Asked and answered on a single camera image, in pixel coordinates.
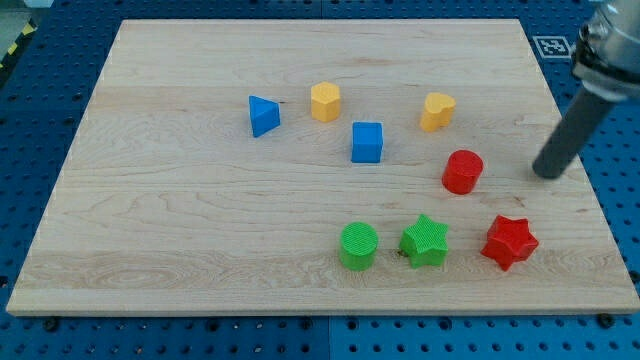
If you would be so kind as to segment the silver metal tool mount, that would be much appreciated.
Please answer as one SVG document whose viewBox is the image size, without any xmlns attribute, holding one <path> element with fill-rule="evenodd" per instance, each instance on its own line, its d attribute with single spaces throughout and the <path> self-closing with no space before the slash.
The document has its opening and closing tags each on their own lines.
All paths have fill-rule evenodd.
<svg viewBox="0 0 640 360">
<path fill-rule="evenodd" d="M 639 0 L 597 2 L 579 29 L 572 74 L 607 101 L 639 97 Z"/>
</svg>

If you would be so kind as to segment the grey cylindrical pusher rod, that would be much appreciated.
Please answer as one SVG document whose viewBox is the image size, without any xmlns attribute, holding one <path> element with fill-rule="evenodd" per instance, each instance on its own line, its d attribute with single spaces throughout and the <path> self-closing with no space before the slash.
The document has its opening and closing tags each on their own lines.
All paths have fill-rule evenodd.
<svg viewBox="0 0 640 360">
<path fill-rule="evenodd" d="M 540 178 L 557 179 L 571 165 L 615 102 L 582 87 L 533 161 Z"/>
</svg>

